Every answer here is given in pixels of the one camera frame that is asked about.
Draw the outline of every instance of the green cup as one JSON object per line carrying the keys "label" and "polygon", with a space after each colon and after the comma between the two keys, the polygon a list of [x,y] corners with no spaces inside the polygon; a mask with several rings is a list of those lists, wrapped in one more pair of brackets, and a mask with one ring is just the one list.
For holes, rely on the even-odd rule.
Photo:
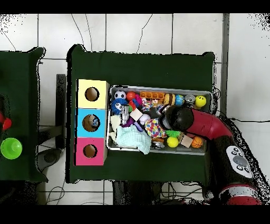
{"label": "green cup", "polygon": [[1,143],[1,153],[9,160],[18,158],[22,153],[23,147],[19,140],[15,138],[7,138]]}

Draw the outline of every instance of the yellow ball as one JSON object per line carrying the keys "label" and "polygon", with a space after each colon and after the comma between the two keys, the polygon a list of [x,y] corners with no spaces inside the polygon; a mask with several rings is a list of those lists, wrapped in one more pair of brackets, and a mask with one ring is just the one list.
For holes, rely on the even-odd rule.
{"label": "yellow ball", "polygon": [[195,105],[197,107],[203,107],[206,104],[206,98],[204,96],[197,96],[195,99]]}
{"label": "yellow ball", "polygon": [[168,139],[167,139],[167,144],[168,144],[168,146],[171,147],[171,148],[177,147],[178,144],[179,144],[178,138],[168,137]]}

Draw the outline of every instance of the blue box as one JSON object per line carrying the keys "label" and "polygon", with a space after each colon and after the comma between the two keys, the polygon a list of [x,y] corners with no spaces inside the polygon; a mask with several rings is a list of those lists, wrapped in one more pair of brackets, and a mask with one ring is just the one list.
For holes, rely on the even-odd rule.
{"label": "blue box", "polygon": [[[96,115],[99,119],[99,127],[93,132],[83,128],[83,119],[87,115]],[[78,109],[77,137],[105,138],[107,126],[107,110],[105,109]]]}

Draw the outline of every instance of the pink box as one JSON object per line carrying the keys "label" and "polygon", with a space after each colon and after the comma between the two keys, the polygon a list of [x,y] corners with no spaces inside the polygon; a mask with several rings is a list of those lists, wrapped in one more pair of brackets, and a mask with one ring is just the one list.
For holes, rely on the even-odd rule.
{"label": "pink box", "polygon": [[[93,145],[96,148],[95,156],[92,158],[84,155],[84,148]],[[77,166],[101,166],[107,157],[105,138],[79,138],[77,137],[76,164]]]}

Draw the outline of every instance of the dark green table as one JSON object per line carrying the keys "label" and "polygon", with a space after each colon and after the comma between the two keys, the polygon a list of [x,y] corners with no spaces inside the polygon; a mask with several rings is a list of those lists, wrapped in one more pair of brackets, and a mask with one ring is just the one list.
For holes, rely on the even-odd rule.
{"label": "dark green table", "polygon": [[79,44],[70,48],[67,54],[66,181],[205,183],[206,159],[197,155],[108,151],[104,166],[74,166],[75,84],[76,79],[93,79],[106,80],[110,85],[212,91],[214,59],[211,52],[204,55],[151,55],[86,52]]}
{"label": "dark green table", "polygon": [[37,64],[44,50],[0,52],[0,95],[5,99],[5,116],[12,120],[12,128],[2,133],[0,144],[3,139],[14,137],[23,145],[22,154],[15,160],[0,154],[0,180],[47,180],[35,166],[39,114]]}

